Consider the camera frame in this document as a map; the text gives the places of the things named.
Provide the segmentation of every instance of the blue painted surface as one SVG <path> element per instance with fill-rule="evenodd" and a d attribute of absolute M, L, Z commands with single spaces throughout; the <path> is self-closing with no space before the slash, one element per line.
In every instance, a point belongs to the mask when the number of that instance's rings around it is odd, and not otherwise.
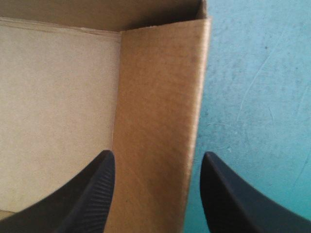
<path fill-rule="evenodd" d="M 311 220 L 311 1 L 209 0 L 207 77 L 185 233 L 206 233 L 205 151 Z"/>

